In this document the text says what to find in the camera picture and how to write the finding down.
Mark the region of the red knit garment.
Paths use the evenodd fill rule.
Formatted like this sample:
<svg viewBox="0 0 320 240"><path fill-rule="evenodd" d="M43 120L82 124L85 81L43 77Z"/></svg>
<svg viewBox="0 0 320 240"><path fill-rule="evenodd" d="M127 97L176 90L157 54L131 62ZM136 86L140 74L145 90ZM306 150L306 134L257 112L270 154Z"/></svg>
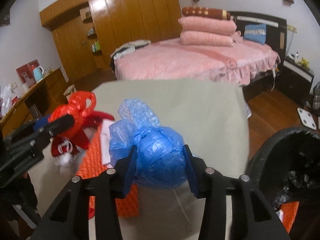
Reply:
<svg viewBox="0 0 320 240"><path fill-rule="evenodd" d="M59 157L67 152L67 146L71 150L71 155L76 155L79 153L79 150L76 147L87 150L90 145L90 139L86 135L84 129L93 128L98 129L104 119L114 121L114 116L101 112L93 111L89 116L84 118L83 123L80 128L76 131L71 137L69 133L66 136L66 133L59 134L55 136L51 146L51 154L54 158Z"/></svg>

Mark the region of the blue plastic bag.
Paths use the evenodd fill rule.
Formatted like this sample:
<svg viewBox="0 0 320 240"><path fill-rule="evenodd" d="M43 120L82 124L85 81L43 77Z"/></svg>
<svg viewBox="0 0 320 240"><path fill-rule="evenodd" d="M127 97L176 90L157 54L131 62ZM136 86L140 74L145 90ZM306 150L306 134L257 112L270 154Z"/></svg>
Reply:
<svg viewBox="0 0 320 240"><path fill-rule="evenodd" d="M134 182L156 189L182 185L187 179L183 137L161 126L158 116L139 99L124 100L118 113L121 119L110 126L111 165L128 157L136 147Z"/></svg>

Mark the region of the grey white sock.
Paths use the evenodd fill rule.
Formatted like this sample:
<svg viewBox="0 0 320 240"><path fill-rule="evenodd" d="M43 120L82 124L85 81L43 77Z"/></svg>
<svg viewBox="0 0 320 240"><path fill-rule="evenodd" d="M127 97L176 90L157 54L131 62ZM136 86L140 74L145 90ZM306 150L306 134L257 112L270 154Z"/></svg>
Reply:
<svg viewBox="0 0 320 240"><path fill-rule="evenodd" d="M72 176L76 174L85 153L85 151L80 151L76 155L65 153L55 157L55 165L59 168L60 174L63 176Z"/></svg>

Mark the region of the red plastic bag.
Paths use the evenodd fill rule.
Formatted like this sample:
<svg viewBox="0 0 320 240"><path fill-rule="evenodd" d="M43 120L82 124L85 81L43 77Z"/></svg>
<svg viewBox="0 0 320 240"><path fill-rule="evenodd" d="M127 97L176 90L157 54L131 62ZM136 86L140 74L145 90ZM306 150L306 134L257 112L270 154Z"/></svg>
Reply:
<svg viewBox="0 0 320 240"><path fill-rule="evenodd" d="M97 104L97 98L94 93L88 91L77 91L70 95L68 103L59 105L50 115L48 121L55 122L63 118L63 125L66 124L65 115L73 117L73 125L59 134L60 137L71 139L78 130L80 130L86 117L88 117Z"/></svg>

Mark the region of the black lined trash bin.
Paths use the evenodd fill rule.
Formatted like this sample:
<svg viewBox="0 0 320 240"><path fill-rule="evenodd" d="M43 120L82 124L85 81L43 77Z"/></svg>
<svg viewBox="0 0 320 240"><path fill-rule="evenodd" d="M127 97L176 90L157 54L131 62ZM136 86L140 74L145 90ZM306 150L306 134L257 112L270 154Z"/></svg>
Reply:
<svg viewBox="0 0 320 240"><path fill-rule="evenodd" d="M276 132L249 160L246 174L274 210L299 203L291 239L319 239L318 133L303 127Z"/></svg>

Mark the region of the wooden side desk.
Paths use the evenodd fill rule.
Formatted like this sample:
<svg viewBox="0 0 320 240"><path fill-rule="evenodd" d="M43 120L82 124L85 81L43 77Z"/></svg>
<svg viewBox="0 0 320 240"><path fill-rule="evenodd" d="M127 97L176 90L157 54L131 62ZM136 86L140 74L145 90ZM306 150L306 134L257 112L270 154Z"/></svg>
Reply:
<svg viewBox="0 0 320 240"><path fill-rule="evenodd" d="M67 103L66 89L61 69L52 71L25 93L1 120L2 134L6 136L22 124L49 115L58 105Z"/></svg>

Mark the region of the small white wooden stool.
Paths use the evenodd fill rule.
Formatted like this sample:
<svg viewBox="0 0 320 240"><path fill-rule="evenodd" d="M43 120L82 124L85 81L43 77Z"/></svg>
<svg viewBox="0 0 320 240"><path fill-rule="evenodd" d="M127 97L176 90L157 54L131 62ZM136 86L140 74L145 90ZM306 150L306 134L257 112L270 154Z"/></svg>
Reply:
<svg viewBox="0 0 320 240"><path fill-rule="evenodd" d="M75 85L70 85L65 92L63 93L64 97L68 100L69 97L73 94L77 92Z"/></svg>

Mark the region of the light blue electric kettle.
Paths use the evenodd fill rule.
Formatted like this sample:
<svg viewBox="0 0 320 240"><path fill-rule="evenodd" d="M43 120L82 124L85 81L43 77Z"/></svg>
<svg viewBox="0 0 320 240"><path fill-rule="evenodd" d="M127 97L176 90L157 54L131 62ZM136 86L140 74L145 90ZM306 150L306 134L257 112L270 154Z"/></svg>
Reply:
<svg viewBox="0 0 320 240"><path fill-rule="evenodd" d="M44 78L44 69L41 66L33 68L33 75L36 82L41 81Z"/></svg>

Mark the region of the beige table cloth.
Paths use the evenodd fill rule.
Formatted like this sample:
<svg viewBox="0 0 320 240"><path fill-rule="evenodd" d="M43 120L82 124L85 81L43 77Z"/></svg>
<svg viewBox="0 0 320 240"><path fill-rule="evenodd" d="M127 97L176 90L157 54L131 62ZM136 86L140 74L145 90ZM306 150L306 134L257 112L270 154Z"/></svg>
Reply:
<svg viewBox="0 0 320 240"><path fill-rule="evenodd" d="M97 109L116 114L126 99L144 101L164 126L180 133L196 156L207 166L229 177L245 170L249 153L249 131L242 89L229 83L179 80L112 81L94 93ZM175 190L140 189L140 216L118 218L111 188L116 175L104 172L93 180L91 192L98 202L93 219L80 215L86 205L84 181L71 183L71 216L64 223L44 216L32 239L198 239L204 200L196 199L183 184ZM60 228L69 230L64 235Z"/></svg>

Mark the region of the wooden wardrobe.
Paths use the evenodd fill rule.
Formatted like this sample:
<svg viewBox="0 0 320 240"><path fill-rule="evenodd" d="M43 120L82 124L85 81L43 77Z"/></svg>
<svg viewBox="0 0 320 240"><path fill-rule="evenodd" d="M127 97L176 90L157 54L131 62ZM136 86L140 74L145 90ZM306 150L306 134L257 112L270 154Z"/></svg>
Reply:
<svg viewBox="0 0 320 240"><path fill-rule="evenodd" d="M178 0L57 0L40 11L69 82L107 69L126 42L178 37L180 16Z"/></svg>

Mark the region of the clothes pile on bed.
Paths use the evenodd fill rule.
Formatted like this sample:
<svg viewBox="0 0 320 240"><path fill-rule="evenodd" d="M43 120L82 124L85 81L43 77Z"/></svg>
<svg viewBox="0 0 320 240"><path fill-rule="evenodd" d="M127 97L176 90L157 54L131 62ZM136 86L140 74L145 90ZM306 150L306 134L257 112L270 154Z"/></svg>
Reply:
<svg viewBox="0 0 320 240"><path fill-rule="evenodd" d="M110 66L114 66L114 62L118 59L121 59L122 57L129 55L133 52L135 52L139 48L143 48L147 45L150 45L150 40L135 40L131 42L127 42L120 47L118 47L111 55L111 62Z"/></svg>

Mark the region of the pink covered bed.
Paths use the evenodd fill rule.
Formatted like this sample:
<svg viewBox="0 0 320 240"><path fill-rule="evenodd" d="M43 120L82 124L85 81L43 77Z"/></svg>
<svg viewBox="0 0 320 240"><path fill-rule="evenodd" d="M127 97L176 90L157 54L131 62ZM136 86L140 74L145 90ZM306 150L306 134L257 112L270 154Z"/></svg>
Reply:
<svg viewBox="0 0 320 240"><path fill-rule="evenodd" d="M139 48L115 60L118 80L197 79L247 86L281 59L267 44L240 41L231 47L183 45L170 39Z"/></svg>

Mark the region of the white bathroom scale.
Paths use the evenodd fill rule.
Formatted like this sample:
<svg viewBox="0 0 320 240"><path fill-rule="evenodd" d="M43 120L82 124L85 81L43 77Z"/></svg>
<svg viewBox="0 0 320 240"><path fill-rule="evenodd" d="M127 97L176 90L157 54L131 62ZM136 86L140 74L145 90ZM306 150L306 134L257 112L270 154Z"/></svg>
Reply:
<svg viewBox="0 0 320 240"><path fill-rule="evenodd" d="M298 107L297 108L297 113L299 115L299 118L301 120L301 123L309 128L309 129L312 129L312 130L316 130L317 129L317 126L316 126L316 123L313 119L313 116L311 115L310 112Z"/></svg>

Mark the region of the lower pink folded quilt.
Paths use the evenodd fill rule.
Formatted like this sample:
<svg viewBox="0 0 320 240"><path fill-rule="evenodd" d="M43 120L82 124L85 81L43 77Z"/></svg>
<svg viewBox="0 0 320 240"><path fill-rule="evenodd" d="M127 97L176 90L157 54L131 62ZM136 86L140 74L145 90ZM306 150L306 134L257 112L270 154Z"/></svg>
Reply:
<svg viewBox="0 0 320 240"><path fill-rule="evenodd" d="M207 33L202 31L183 31L180 39L184 45L233 46L231 36Z"/></svg>

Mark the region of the pink folded quilt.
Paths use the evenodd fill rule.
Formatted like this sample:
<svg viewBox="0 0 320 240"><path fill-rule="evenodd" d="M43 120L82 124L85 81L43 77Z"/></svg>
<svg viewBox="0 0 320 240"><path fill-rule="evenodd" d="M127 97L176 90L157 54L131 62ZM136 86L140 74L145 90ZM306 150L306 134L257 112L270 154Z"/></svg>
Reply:
<svg viewBox="0 0 320 240"><path fill-rule="evenodd" d="M180 39L184 45L233 46L231 36L207 33L202 31L183 31Z"/></svg>
<svg viewBox="0 0 320 240"><path fill-rule="evenodd" d="M234 21L217 20L199 16L182 17L178 20L183 31L202 31L232 36L237 29Z"/></svg>

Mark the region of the dark nightstand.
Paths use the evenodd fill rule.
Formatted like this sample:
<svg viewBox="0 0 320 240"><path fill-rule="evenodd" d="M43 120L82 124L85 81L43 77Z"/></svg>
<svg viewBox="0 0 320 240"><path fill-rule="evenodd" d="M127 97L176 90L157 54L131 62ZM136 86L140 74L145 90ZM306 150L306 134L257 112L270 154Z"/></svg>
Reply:
<svg viewBox="0 0 320 240"><path fill-rule="evenodd" d="M304 106L309 98L314 74L289 57L285 57L280 67L276 89L293 100L296 104Z"/></svg>

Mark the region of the plaid cloth covered chair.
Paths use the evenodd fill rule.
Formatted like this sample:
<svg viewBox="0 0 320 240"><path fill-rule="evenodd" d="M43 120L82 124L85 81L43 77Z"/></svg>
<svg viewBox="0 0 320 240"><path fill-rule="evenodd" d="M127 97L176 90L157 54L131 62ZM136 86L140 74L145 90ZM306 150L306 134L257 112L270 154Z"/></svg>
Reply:
<svg viewBox="0 0 320 240"><path fill-rule="evenodd" d="M312 111L315 116L320 115L320 82L313 88Z"/></svg>

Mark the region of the upper pink folded quilt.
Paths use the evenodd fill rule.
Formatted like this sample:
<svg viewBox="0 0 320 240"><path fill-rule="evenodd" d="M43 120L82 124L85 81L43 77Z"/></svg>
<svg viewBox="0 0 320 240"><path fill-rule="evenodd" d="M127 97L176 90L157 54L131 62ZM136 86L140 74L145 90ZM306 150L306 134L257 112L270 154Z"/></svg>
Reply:
<svg viewBox="0 0 320 240"><path fill-rule="evenodd" d="M202 31L232 36L237 29L234 21L217 20L199 16L182 17L178 20L183 31Z"/></svg>

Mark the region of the blue cushion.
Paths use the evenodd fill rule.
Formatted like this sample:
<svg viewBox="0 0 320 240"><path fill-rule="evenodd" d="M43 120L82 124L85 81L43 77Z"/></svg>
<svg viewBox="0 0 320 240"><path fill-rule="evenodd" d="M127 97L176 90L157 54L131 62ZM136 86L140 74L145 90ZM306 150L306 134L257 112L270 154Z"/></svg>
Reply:
<svg viewBox="0 0 320 240"><path fill-rule="evenodd" d="M267 29L265 24L249 24L244 29L244 40L265 44Z"/></svg>

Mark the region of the yellow plush toy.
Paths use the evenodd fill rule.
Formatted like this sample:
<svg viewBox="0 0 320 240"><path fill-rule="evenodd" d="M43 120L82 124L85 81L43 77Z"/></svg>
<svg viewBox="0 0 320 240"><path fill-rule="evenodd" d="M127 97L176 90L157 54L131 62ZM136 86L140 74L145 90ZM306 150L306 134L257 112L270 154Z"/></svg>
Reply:
<svg viewBox="0 0 320 240"><path fill-rule="evenodd" d="M305 69L309 69L309 61L307 59L301 58L301 61L299 64L303 66Z"/></svg>

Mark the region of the brown dotted bolster pillow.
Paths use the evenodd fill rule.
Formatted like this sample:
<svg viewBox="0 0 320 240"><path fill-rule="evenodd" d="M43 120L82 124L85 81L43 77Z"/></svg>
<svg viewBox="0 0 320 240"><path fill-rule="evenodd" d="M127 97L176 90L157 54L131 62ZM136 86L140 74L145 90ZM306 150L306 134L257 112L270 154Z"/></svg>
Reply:
<svg viewBox="0 0 320 240"><path fill-rule="evenodd" d="M183 7L182 15L187 16L199 16L205 18L213 18L216 20L230 20L231 14L226 10L209 8L209 7Z"/></svg>

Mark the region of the dark bed headboard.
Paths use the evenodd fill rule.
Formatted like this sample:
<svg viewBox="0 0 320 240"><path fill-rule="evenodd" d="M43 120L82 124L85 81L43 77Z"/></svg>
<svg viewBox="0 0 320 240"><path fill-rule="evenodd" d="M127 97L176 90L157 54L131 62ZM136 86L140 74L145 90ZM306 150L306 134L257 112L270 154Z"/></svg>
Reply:
<svg viewBox="0 0 320 240"><path fill-rule="evenodd" d="M247 25L266 25L266 44L276 51L283 63L286 55L287 21L276 16L257 12L229 11L231 18L237 25L237 30L244 35Z"/></svg>

